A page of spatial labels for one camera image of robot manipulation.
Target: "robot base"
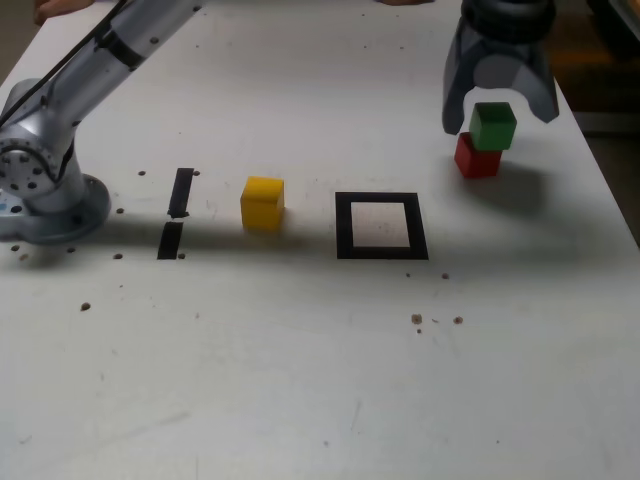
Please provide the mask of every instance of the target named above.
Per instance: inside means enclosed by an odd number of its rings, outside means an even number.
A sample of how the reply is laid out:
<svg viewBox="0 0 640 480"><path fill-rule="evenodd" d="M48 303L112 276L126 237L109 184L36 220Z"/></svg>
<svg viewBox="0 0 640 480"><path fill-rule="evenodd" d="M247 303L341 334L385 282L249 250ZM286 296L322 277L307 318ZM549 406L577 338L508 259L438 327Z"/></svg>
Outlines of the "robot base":
<svg viewBox="0 0 640 480"><path fill-rule="evenodd" d="M111 200L97 178L83 175L82 200L69 210L35 214L21 199L0 192L0 241L24 240L35 245L73 242L99 228L107 219Z"/></svg>

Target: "floor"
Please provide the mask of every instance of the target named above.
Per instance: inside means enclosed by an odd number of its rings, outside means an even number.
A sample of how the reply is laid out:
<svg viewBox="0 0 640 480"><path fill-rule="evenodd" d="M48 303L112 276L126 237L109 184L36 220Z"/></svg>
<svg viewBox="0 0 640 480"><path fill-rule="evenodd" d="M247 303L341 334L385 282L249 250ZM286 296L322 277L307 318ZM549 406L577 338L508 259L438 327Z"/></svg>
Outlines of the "floor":
<svg viewBox="0 0 640 480"><path fill-rule="evenodd" d="M0 5L0 82L27 48L38 27L32 0L2 0ZM559 10L583 11L583 0L560 0ZM589 146L636 242L640 245L640 140L590 138Z"/></svg>

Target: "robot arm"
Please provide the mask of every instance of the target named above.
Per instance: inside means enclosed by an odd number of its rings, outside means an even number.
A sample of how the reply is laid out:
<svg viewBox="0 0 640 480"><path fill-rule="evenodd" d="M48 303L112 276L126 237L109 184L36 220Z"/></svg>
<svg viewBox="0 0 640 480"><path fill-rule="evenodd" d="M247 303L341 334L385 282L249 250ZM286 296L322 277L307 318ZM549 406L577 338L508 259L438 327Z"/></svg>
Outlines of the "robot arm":
<svg viewBox="0 0 640 480"><path fill-rule="evenodd" d="M102 225L109 194L81 173L76 128L202 1L122 0L55 76L13 88L0 119L0 239L58 244Z"/></svg>
<svg viewBox="0 0 640 480"><path fill-rule="evenodd" d="M103 224L106 187L83 175L76 128L173 35L204 0L120 0L42 80L11 91L0 117L0 240L58 244ZM457 133L475 85L514 88L544 121L558 115L555 84L539 46L552 0L463 0L445 70L443 125Z"/></svg>

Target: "human hand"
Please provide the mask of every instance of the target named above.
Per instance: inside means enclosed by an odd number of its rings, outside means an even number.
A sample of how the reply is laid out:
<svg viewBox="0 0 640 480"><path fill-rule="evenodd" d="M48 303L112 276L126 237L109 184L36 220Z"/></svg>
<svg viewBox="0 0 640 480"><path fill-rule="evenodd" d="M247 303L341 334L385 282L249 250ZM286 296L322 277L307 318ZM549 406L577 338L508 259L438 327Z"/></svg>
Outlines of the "human hand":
<svg viewBox="0 0 640 480"><path fill-rule="evenodd" d="M94 2L95 0L34 0L33 20L42 25L48 18L82 10Z"/></svg>
<svg viewBox="0 0 640 480"><path fill-rule="evenodd" d="M385 5L391 5L392 7L399 7L401 5L421 5L423 3L432 3L435 0L377 0Z"/></svg>

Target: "table surface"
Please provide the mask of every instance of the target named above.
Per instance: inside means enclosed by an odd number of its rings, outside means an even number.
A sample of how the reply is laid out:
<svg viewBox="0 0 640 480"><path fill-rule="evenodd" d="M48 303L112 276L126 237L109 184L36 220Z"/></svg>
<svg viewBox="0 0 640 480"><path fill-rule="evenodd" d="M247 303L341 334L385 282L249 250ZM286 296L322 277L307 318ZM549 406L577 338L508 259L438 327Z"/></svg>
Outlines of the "table surface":
<svg viewBox="0 0 640 480"><path fill-rule="evenodd" d="M47 22L0 97L108 8ZM472 92L519 124L498 177L460 177L458 17L207 5L87 118L107 225L0 249L2 480L637 475L638 249L562 97L545 125ZM179 167L201 172L186 258L158 261ZM285 180L280 237L243 232L249 175ZM337 260L338 191L416 192L430 260Z"/></svg>

